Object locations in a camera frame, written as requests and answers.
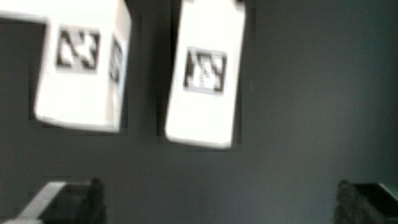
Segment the black and white marker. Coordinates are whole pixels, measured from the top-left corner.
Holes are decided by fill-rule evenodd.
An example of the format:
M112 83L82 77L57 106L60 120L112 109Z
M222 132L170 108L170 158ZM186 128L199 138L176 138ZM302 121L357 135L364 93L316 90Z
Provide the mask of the black and white marker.
M245 5L183 0L165 134L172 142L229 148Z
M35 117L119 131L131 18L123 0L0 0L0 17L48 25Z

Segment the black square pattern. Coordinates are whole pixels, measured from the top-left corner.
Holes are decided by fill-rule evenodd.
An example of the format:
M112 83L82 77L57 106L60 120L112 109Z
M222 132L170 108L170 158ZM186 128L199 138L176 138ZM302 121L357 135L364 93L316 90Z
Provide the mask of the black square pattern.
M57 69L92 73L98 69L99 32L83 28L60 28Z
M123 51L121 51L119 42L114 39L108 76L110 76L110 80L114 81L114 83L117 85L119 85L119 81L121 81L121 64L123 64Z
M226 53L188 49L183 83L188 90L206 93L224 92L226 64Z

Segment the gray wall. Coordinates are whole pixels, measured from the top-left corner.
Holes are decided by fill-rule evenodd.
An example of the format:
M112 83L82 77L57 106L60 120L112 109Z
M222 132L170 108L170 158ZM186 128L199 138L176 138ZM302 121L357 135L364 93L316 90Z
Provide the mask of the gray wall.
M50 180L107 184L110 224L330 223L336 186L398 183L398 2L247 1L238 144L167 143L178 0L131 0L123 134L32 118L44 27L0 24L0 218Z

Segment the dark background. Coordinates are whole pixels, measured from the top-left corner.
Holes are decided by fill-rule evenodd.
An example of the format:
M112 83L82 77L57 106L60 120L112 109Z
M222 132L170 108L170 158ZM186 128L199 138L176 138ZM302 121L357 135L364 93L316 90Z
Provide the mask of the dark background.
M2 20L0 219L50 180L99 177L110 224L330 223L341 179L398 183L398 2L247 0L226 152L162 138L179 1L130 0L128 7L119 135L34 120L44 26Z

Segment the white card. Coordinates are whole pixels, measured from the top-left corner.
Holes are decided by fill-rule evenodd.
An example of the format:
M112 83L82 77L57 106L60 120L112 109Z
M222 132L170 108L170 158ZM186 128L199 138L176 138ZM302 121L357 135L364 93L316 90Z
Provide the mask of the white card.
M183 0L165 134L211 148L233 143L243 27L243 3Z
M123 0L73 1L66 1L69 6L60 4L48 17L35 117L60 127L117 132L131 29L128 9Z
M27 22L46 23L53 12L55 1L51 0L0 0L0 17Z

